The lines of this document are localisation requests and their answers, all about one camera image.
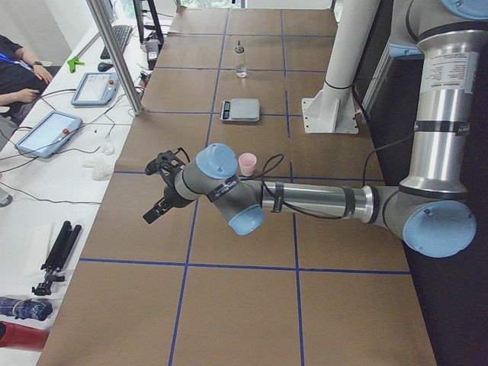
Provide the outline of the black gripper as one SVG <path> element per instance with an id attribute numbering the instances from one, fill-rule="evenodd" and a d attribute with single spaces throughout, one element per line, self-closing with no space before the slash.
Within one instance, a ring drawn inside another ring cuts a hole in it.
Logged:
<path id="1" fill-rule="evenodd" d="M 143 219 L 151 224 L 156 221 L 159 217 L 166 214 L 166 212 L 172 208 L 183 208 L 188 205 L 188 200 L 183 198 L 177 191 L 175 187 L 176 174 L 174 172 L 164 172 L 160 171 L 163 181 L 166 186 L 163 190 L 163 199 L 158 200 L 154 203 L 152 208 L 150 208 L 144 215 Z"/>

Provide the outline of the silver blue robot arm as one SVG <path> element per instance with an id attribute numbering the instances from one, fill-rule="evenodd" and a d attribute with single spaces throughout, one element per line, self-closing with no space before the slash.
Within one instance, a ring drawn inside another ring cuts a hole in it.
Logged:
<path id="1" fill-rule="evenodd" d="M 409 174 L 398 186 L 324 187 L 240 178 L 234 151 L 213 143 L 192 162 L 169 150 L 147 165 L 146 174 L 160 174 L 165 190 L 144 220 L 152 223 L 204 196 L 240 236 L 263 223 L 265 210 L 293 210 L 382 226 L 429 257 L 457 254 L 477 231 L 460 171 L 478 59 L 486 42 L 485 1 L 394 2 L 390 55 L 423 60 Z"/>

